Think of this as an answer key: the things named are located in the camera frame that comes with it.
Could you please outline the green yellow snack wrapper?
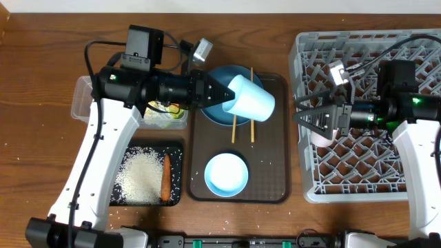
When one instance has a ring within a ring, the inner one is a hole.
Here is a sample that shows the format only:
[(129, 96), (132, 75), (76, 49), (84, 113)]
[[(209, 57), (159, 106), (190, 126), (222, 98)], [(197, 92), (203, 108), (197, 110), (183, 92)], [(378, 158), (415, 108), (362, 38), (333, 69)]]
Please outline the green yellow snack wrapper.
[(144, 113), (145, 120), (179, 119), (184, 114), (178, 104), (162, 105), (158, 101), (150, 101)]

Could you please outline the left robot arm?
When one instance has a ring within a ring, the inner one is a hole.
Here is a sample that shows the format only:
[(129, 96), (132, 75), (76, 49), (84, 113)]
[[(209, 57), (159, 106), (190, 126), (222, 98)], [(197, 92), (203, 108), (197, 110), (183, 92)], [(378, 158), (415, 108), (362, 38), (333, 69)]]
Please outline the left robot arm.
[(150, 247), (147, 232), (107, 230), (110, 197), (124, 153), (150, 102), (202, 109), (234, 99), (207, 72), (160, 69), (167, 33), (131, 25), (125, 51), (91, 73), (90, 118), (70, 176), (46, 218), (31, 218), (25, 238), (32, 247)]

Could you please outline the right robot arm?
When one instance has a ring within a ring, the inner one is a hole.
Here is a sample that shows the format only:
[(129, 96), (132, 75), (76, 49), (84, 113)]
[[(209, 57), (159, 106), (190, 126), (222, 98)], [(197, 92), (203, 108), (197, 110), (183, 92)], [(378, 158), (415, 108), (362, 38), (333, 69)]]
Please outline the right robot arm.
[(316, 137), (333, 140), (351, 129), (391, 132), (404, 169), (409, 239), (400, 247), (440, 246), (440, 97), (421, 94), (413, 61), (380, 64), (376, 100), (342, 101), (325, 91), (296, 99), (293, 120)]

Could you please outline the light blue bowl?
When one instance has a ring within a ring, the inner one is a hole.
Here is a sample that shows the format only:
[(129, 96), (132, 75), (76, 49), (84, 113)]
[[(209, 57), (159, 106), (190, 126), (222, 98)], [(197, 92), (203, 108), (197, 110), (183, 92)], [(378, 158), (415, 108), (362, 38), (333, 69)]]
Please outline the light blue bowl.
[(207, 188), (216, 196), (230, 198), (247, 186), (249, 170), (245, 161), (233, 153), (221, 153), (206, 164), (204, 180)]

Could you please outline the light blue plastic cup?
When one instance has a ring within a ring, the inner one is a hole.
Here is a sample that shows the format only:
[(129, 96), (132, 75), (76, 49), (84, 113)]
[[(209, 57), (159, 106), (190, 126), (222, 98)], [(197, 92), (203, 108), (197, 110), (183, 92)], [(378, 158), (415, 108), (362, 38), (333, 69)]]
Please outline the light blue plastic cup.
[(235, 93), (235, 97), (222, 104), (224, 112), (258, 122), (264, 122), (272, 115), (274, 96), (244, 76), (235, 76), (228, 88)]

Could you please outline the orange carrot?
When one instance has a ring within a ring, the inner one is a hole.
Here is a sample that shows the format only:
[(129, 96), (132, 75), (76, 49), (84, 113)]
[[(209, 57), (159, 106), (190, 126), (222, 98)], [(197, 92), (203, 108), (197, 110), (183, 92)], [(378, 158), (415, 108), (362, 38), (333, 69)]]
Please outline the orange carrot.
[(168, 201), (171, 198), (171, 160), (168, 154), (163, 161), (163, 176), (161, 181), (161, 200)]

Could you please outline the pink plastic cup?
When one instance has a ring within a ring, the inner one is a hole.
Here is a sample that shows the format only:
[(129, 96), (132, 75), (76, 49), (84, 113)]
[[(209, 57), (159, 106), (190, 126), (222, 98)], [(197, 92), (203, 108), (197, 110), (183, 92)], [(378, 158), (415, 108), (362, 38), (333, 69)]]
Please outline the pink plastic cup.
[(338, 130), (334, 130), (333, 136), (330, 139), (328, 139), (328, 138), (325, 138), (315, 132), (311, 132), (311, 142), (316, 147), (329, 147), (335, 141), (337, 133), (338, 133)]

